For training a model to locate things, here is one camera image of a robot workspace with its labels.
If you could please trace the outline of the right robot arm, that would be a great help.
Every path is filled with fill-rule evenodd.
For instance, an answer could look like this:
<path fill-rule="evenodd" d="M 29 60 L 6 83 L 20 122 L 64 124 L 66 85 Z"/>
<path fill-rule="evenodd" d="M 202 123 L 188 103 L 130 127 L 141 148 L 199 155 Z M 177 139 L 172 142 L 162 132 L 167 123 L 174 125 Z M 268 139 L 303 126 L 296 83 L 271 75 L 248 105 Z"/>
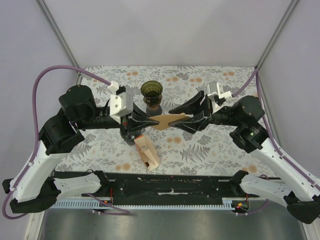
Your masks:
<path fill-rule="evenodd" d="M 230 193 L 235 197 L 246 193 L 265 198 L 284 206 L 300 222 L 311 224 L 320 216 L 319 178 L 281 150 L 269 130 L 259 124 L 265 112 L 257 97 L 247 95 L 232 106 L 225 106 L 231 97 L 230 92 L 219 95 L 201 90 L 189 101 L 169 110 L 170 114 L 190 116 L 170 126 L 191 134 L 210 124 L 234 126 L 235 130 L 229 135 L 235 145 L 267 165 L 283 184 L 239 170 L 230 180 Z"/>

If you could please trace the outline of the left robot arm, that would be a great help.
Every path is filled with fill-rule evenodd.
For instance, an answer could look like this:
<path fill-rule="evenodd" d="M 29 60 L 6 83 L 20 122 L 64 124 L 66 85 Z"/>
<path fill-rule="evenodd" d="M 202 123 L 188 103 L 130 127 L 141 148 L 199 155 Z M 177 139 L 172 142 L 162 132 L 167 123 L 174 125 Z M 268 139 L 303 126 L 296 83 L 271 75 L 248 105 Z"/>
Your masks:
<path fill-rule="evenodd" d="M 56 166 L 85 140 L 82 131 L 118 129 L 127 144 L 133 145 L 144 128 L 158 125 L 134 104 L 125 87 L 102 107 L 85 85 L 71 87 L 59 102 L 58 113 L 36 132 L 35 148 L 24 168 L 2 183 L 14 214 L 39 213 L 68 197 L 103 197 L 111 192 L 110 181 L 101 170 L 73 178 L 52 177 Z"/>

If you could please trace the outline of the red grey coffee server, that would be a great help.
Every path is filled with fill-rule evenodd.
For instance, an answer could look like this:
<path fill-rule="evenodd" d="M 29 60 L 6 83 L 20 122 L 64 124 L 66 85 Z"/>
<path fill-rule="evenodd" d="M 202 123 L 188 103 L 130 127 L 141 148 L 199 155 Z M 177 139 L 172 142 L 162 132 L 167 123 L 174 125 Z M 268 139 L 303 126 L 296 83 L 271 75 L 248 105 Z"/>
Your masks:
<path fill-rule="evenodd" d="M 162 97 L 144 97 L 143 98 L 144 103 L 146 104 L 146 114 L 154 117 L 162 114 Z"/>

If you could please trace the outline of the olive green dripper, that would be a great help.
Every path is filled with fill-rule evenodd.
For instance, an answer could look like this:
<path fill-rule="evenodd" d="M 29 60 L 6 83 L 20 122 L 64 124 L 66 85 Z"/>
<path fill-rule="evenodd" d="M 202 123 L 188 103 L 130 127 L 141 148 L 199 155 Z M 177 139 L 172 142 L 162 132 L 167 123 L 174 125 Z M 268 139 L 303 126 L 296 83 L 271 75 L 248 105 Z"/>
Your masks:
<path fill-rule="evenodd" d="M 162 94 L 163 86 L 158 81 L 150 80 L 142 84 L 140 92 L 145 98 L 157 98 Z"/>

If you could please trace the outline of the brown paper coffee filter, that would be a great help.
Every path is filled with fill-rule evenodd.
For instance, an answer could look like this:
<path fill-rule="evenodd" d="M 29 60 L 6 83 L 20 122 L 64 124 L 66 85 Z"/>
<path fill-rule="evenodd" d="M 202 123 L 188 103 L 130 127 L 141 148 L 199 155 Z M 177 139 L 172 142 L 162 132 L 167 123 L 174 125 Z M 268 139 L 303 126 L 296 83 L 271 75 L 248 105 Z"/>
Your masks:
<path fill-rule="evenodd" d="M 168 129 L 170 123 L 188 119 L 189 116 L 185 115 L 184 113 L 181 114 L 162 114 L 157 116 L 151 116 L 149 119 L 157 121 L 158 125 L 152 126 L 154 129 L 158 131 L 163 131 Z"/>

